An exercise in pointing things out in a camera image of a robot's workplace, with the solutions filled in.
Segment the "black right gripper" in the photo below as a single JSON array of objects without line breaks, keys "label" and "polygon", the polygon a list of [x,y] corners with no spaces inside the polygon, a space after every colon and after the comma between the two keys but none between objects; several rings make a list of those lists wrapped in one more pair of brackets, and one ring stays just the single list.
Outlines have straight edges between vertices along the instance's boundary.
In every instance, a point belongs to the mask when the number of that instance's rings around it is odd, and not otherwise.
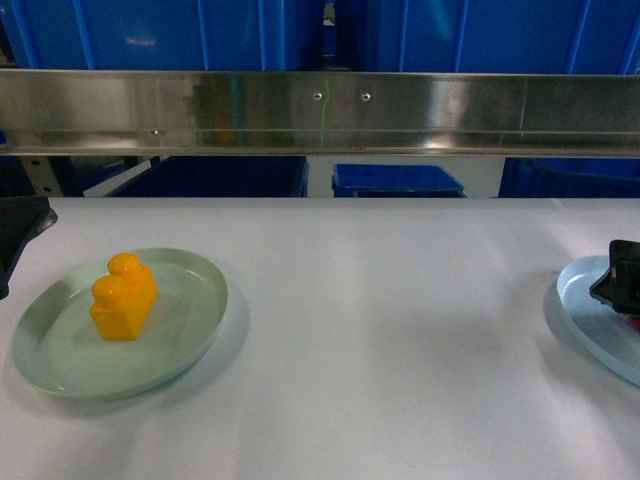
[{"label": "black right gripper", "polygon": [[624,315],[639,314],[639,243],[609,243],[609,266],[590,288],[590,296]]}]

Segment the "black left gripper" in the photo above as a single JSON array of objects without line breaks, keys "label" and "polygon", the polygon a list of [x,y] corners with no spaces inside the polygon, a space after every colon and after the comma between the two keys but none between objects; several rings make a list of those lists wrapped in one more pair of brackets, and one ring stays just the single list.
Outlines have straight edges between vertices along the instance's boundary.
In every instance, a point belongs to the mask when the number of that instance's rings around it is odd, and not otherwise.
[{"label": "black left gripper", "polygon": [[9,281],[26,245],[57,219],[47,197],[1,199],[1,299],[9,295]]}]

